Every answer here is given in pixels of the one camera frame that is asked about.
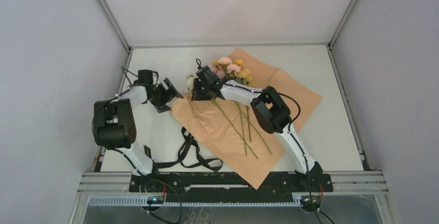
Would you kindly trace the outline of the pink fake flower stem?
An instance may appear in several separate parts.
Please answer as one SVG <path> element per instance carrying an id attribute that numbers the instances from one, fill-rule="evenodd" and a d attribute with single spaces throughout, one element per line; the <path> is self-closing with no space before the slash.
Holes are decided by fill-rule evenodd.
<path id="1" fill-rule="evenodd" d="M 217 77 L 222 80 L 225 79 L 227 81 L 233 80 L 237 83 L 243 84 L 245 86 L 252 86 L 253 85 L 253 78 L 251 76 L 251 71 L 247 68 L 243 68 L 243 60 L 240 58 L 237 58 L 235 60 L 230 59 L 227 56 L 223 56 L 219 59 L 216 59 L 212 62 L 212 71 L 214 72 Z M 268 153 L 271 155 L 271 149 L 269 148 L 268 144 L 266 143 L 265 139 L 262 137 L 260 132 L 256 130 L 254 125 L 250 121 L 250 108 L 249 106 L 245 107 L 245 109 L 241 108 L 240 103 L 234 102 L 238 111 L 239 111 L 239 119 L 240 119 L 240 126 L 241 129 L 238 130 L 235 125 L 231 122 L 229 117 L 225 114 L 224 110 L 220 106 L 219 103 L 216 102 L 216 100 L 211 101 L 222 113 L 222 115 L 226 118 L 226 120 L 229 122 L 231 127 L 235 130 L 235 132 L 238 134 L 238 136 L 242 139 L 243 145 L 244 145 L 244 154 L 247 155 L 247 151 L 250 151 L 255 158 L 258 156 L 253 151 L 253 149 L 250 147 L 250 144 L 252 143 L 252 133 L 256 133 L 261 141 L 263 142 L 264 146 L 266 147 Z"/>

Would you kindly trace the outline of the yellow fake flower stem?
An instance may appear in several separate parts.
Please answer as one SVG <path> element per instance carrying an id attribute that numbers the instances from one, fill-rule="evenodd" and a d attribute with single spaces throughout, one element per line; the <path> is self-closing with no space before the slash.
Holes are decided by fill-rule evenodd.
<path id="1" fill-rule="evenodd" d="M 234 80 L 240 84 L 243 84 L 245 86 L 251 86 L 253 83 L 253 78 L 251 76 L 251 72 L 247 68 L 243 68 L 243 59 L 237 58 L 235 60 L 230 59 L 227 56 L 223 56 L 219 59 L 215 59 L 212 62 L 212 71 L 217 75 L 217 77 L 222 80 Z M 250 114 L 249 114 L 249 107 L 246 107 L 245 114 L 243 108 L 240 106 L 238 102 L 235 102 L 238 110 L 240 110 L 240 121 L 241 121 L 241 129 L 243 132 L 243 136 L 245 138 L 245 131 L 244 131 L 244 119 L 243 117 L 246 117 L 247 120 L 249 120 Z M 247 132 L 248 132 L 248 138 L 250 144 L 252 143 L 252 136 L 251 136 L 251 126 L 250 123 L 247 122 Z"/>

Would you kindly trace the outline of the orange wrapping paper sheet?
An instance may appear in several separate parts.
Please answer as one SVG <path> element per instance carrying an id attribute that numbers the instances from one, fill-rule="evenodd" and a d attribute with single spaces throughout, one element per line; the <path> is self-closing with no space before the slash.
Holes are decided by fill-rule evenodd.
<path id="1" fill-rule="evenodd" d="M 250 87 L 264 89 L 271 86 L 277 92 L 298 102 L 300 112 L 293 101 L 283 98 L 291 110 L 291 117 L 295 119 L 293 125 L 296 132 L 301 129 L 321 100 L 318 94 L 298 83 L 284 70 L 269 66 L 242 49 L 235 49 L 227 57 L 232 60 L 243 59 L 243 68 L 249 69 L 253 78 L 253 85 Z M 196 74 L 188 76 L 188 93 L 173 103 L 172 116 L 197 141 L 232 168 L 253 188 L 258 189 L 280 158 L 288 153 L 275 135 L 268 134 L 260 128 L 253 110 L 250 108 L 250 121 L 265 139 L 272 154 L 268 153 L 259 136 L 253 132 L 250 147 L 258 157 L 255 158 L 250 151 L 247 151 L 247 155 L 245 155 L 242 139 L 211 100 L 191 100 L 193 80 L 196 76 Z M 240 130 L 239 111 L 234 101 L 219 98 L 215 100 L 235 127 Z"/>

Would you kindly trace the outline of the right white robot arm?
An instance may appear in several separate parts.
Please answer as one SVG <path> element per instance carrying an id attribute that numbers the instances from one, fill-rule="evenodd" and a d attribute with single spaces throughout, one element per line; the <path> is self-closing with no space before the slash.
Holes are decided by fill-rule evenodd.
<path id="1" fill-rule="evenodd" d="M 312 191 L 319 185 L 323 169 L 300 141 L 293 125 L 295 119 L 291 117 L 291 110 L 283 98 L 293 101 L 300 112 L 297 101 L 277 92 L 271 86 L 259 89 L 234 80 L 213 81 L 206 78 L 193 80 L 192 100 L 204 101 L 216 98 L 232 100 L 250 107 L 260 128 L 268 134 L 275 135 L 292 159 L 301 188 Z"/>

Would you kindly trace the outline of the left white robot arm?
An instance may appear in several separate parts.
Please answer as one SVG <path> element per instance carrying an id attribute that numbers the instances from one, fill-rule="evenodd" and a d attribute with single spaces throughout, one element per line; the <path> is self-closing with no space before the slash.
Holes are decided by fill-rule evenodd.
<path id="1" fill-rule="evenodd" d="M 150 102 L 158 113 L 170 110 L 168 103 L 183 98 L 168 78 L 138 78 L 127 90 L 109 100 L 94 103 L 92 133 L 95 143 L 120 154 L 132 167 L 133 175 L 142 176 L 142 185 L 149 191 L 161 187 L 162 178 L 154 160 L 137 142 L 133 109 Z"/>

